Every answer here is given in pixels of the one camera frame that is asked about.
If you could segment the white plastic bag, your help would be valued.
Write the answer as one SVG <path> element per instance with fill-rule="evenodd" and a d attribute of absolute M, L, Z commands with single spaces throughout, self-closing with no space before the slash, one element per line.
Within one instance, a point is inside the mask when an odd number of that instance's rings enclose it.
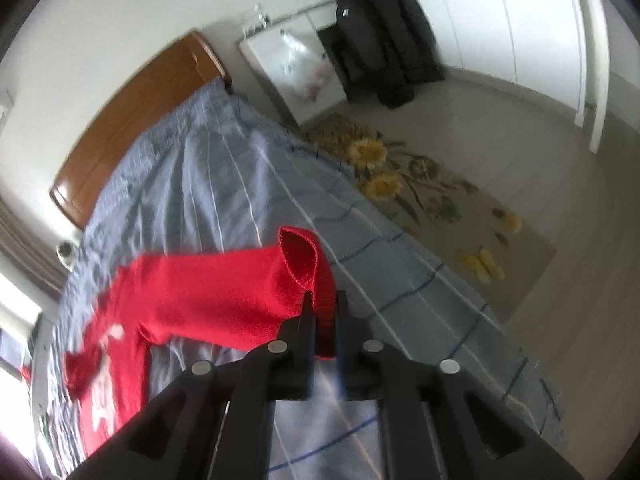
<path fill-rule="evenodd" d="M 285 47 L 284 83 L 303 101 L 314 102 L 334 74 L 332 63 L 287 29 L 280 31 L 280 39 Z"/>

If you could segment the wooden headboard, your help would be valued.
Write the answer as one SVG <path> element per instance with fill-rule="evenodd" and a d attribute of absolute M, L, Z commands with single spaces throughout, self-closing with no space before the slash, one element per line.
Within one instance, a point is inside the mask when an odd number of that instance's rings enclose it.
<path fill-rule="evenodd" d="M 232 85 L 197 30 L 152 58 L 96 114 L 58 170 L 50 197 L 62 215 L 76 229 L 85 229 L 104 185 L 137 137 L 217 78 Z"/>

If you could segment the black jacket on chair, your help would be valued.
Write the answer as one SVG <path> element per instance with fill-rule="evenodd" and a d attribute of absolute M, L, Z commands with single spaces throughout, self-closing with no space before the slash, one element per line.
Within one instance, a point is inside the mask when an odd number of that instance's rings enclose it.
<path fill-rule="evenodd" d="M 414 98 L 413 87 L 445 79 L 436 37 L 418 0 L 335 0 L 336 26 L 360 71 L 356 84 L 388 108 Z"/>

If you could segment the beige curtain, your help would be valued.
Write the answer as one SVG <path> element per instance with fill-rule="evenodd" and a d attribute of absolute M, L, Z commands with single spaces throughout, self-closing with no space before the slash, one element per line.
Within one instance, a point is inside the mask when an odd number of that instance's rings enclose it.
<path fill-rule="evenodd" d="M 4 200 L 0 205 L 0 226 L 2 255 L 47 296 L 59 300 L 68 272 L 55 250 L 47 248 Z"/>

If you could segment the white bedside desk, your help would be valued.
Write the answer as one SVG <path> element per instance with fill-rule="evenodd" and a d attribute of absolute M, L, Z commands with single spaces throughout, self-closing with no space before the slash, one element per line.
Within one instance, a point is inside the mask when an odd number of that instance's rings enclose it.
<path fill-rule="evenodd" d="M 247 32 L 239 43 L 279 114 L 301 129 L 346 101 L 320 38 L 320 32 L 335 24 L 335 9 L 332 0 L 307 6 Z"/>

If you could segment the red knit sweater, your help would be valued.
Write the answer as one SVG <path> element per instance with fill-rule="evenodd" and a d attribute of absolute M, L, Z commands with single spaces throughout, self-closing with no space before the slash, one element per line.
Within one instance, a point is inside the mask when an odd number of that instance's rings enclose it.
<path fill-rule="evenodd" d="M 181 337 L 236 350 L 276 338 L 311 296 L 319 358 L 335 354 L 336 289 L 313 232 L 281 226 L 277 244 L 225 254 L 143 255 L 117 271 L 94 306 L 64 382 L 92 454 L 149 401 L 151 349 Z"/>

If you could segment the white wardrobe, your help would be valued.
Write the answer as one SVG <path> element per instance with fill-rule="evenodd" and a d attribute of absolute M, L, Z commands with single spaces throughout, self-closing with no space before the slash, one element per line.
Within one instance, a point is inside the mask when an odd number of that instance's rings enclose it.
<path fill-rule="evenodd" d="M 602 0 L 416 1 L 456 76 L 550 107 L 599 151 L 610 83 Z"/>

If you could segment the small white fan heater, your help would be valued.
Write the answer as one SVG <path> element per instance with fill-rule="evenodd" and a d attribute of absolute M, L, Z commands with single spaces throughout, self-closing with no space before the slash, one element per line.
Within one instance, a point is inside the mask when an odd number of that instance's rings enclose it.
<path fill-rule="evenodd" d="M 56 254 L 58 255 L 60 263 L 62 263 L 66 269 L 71 269 L 77 258 L 77 246 L 68 240 L 62 240 L 62 242 L 59 242 L 58 246 L 56 246 Z"/>

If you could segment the sunflower floor rug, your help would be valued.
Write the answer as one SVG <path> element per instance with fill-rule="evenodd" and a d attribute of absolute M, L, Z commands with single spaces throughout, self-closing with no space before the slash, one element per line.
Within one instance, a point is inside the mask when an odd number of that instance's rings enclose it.
<path fill-rule="evenodd" d="M 555 250 L 522 217 L 403 140 L 334 114 L 303 135 L 355 171 L 359 191 L 483 296 L 506 322 Z"/>

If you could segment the grey plaid bed duvet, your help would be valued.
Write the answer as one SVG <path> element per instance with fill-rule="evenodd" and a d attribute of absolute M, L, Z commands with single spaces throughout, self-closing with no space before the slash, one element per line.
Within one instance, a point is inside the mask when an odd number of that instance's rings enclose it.
<path fill-rule="evenodd" d="M 344 290 L 408 358 L 457 361 L 562 445 L 553 390 L 486 294 L 379 212 L 344 162 L 213 81 L 137 138 L 78 247 L 47 369 L 64 474 L 193 362 L 270 341 L 311 287 Z"/>

